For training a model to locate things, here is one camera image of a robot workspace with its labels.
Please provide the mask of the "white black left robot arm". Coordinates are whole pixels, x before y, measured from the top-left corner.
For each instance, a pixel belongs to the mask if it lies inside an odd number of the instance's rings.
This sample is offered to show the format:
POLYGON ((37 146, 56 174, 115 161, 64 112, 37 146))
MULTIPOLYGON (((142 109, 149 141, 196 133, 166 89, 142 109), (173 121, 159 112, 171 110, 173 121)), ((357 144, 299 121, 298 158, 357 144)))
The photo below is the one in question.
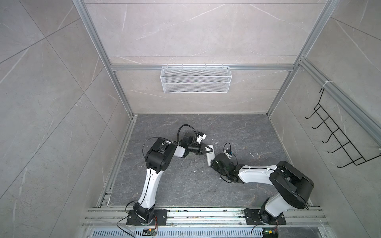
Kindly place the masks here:
POLYGON ((169 167, 173 157, 185 158, 189 153, 205 155, 214 149, 203 142, 206 134, 197 132, 196 135, 186 133, 179 142, 156 137, 156 141, 148 150, 144 159, 146 162, 146 179, 142 194, 133 211, 144 224, 149 224, 154 218, 156 194, 163 172, 169 167))

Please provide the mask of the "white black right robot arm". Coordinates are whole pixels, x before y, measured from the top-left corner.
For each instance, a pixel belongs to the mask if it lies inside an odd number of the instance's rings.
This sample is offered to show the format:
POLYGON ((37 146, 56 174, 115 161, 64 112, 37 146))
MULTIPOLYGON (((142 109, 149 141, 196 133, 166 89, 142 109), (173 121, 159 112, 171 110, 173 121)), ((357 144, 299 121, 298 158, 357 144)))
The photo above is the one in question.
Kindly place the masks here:
POLYGON ((287 161, 280 161, 276 165, 267 167, 235 165, 228 153, 215 156, 213 152, 210 152, 207 154, 207 163, 227 183, 255 182, 275 187, 277 194, 268 198, 259 210, 245 209, 247 221, 253 219, 258 220, 259 224, 271 224, 276 222, 286 210, 308 209, 308 199, 314 183, 287 161))

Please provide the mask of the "white remote control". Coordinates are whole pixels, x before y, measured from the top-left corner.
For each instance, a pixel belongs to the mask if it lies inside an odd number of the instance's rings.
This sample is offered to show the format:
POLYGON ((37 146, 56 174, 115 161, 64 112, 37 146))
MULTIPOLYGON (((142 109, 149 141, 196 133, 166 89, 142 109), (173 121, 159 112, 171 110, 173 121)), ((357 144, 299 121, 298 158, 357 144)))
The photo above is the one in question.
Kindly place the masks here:
POLYGON ((207 157, 207 164, 210 167, 212 160, 214 160, 214 158, 215 158, 215 153, 213 153, 213 154, 212 153, 208 153, 206 155, 206 157, 207 157))

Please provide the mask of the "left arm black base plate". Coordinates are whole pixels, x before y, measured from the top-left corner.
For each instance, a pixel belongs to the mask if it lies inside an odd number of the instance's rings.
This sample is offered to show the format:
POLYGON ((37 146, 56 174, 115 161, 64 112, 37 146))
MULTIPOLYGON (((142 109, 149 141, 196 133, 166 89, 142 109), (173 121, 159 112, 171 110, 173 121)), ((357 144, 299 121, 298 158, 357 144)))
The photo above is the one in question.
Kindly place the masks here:
POLYGON ((135 211, 130 210, 127 218, 127 225, 135 225, 135 226, 165 226, 167 222, 167 214, 168 210, 158 209, 158 210, 142 210, 135 211))

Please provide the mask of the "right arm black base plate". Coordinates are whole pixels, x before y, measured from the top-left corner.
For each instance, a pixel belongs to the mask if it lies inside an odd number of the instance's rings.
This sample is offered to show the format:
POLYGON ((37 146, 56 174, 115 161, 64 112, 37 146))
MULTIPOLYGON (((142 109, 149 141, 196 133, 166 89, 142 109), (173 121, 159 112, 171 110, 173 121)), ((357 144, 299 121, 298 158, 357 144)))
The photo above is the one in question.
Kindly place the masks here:
POLYGON ((281 213, 272 217, 266 211, 246 208, 243 210, 247 225, 286 225, 286 220, 281 213))

